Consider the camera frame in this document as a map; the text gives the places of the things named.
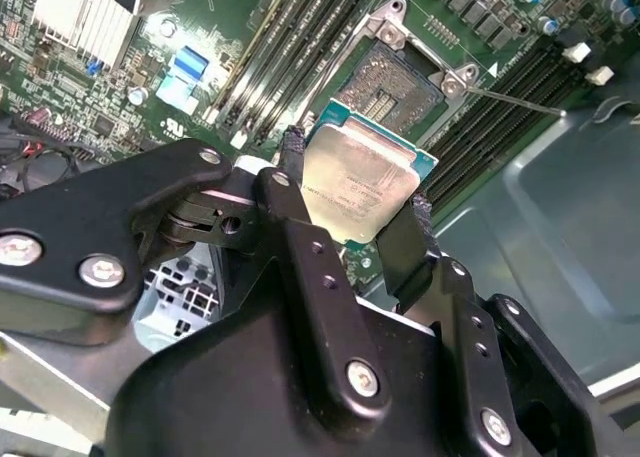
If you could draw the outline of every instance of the white connector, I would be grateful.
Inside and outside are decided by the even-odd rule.
[[[562,55],[567,60],[573,62],[574,64],[579,64],[584,59],[586,59],[590,53],[591,53],[591,47],[589,47],[584,42],[580,42],[579,44],[574,45],[573,47],[564,49],[564,52],[562,52]]]
[[[599,69],[594,70],[590,74],[587,74],[585,78],[593,85],[602,87],[603,85],[606,85],[614,75],[615,73],[613,72],[613,70],[611,70],[610,67],[603,65]]]

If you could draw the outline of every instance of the heatsink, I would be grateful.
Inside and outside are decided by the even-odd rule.
[[[33,21],[80,58],[115,68],[138,19],[114,0],[37,0]]]

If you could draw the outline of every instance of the silver screw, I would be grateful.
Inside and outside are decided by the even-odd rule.
[[[511,444],[511,432],[505,421],[491,409],[482,411],[482,423],[493,440],[505,447]]]
[[[442,90],[447,95],[458,95],[462,89],[458,82],[452,80],[442,84]]]
[[[385,30],[383,30],[383,31],[382,31],[382,34],[381,34],[381,37],[382,37],[382,41],[383,41],[385,44],[392,44],[392,43],[394,43],[394,42],[396,41],[396,39],[397,39],[397,36],[396,36],[395,31],[394,31],[394,30],[392,30],[392,29],[385,29]]]
[[[213,165],[217,165],[220,163],[220,156],[215,150],[202,149],[202,151],[200,152],[200,158],[205,162]]]
[[[514,304],[510,300],[506,301],[506,306],[507,309],[509,309],[509,312],[511,312],[513,315],[520,315],[520,309],[516,307],[516,304]]]
[[[453,270],[455,271],[456,274],[458,275],[466,275],[467,273],[464,270],[464,267],[462,267],[458,262],[453,261],[451,262],[451,267],[453,268]]]
[[[0,237],[0,264],[24,267],[33,264],[42,255],[42,246],[37,240],[22,234]]]
[[[347,367],[347,378],[354,390],[363,397],[373,397],[378,393],[378,378],[368,365],[353,361]]]
[[[80,265],[80,278],[91,287],[110,289],[124,280],[124,267],[110,255],[89,257]]]
[[[284,185],[285,187],[289,187],[289,177],[287,177],[282,172],[276,172],[273,174],[273,180],[278,182],[280,185]]]

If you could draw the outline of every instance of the black clamp tool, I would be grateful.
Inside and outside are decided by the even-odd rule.
[[[60,345],[117,339],[153,263],[226,249],[234,311],[131,375],[107,457],[632,455],[525,309],[441,254],[422,196],[377,245],[399,312],[426,301],[432,325],[359,305],[289,132],[257,175],[184,140],[0,206],[0,329]]]

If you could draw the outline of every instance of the motherboard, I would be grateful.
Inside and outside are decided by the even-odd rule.
[[[1,0],[0,109],[101,164],[183,138],[275,162],[333,99],[439,159],[444,212],[615,79],[638,3]],[[373,245],[343,260],[380,272]]]

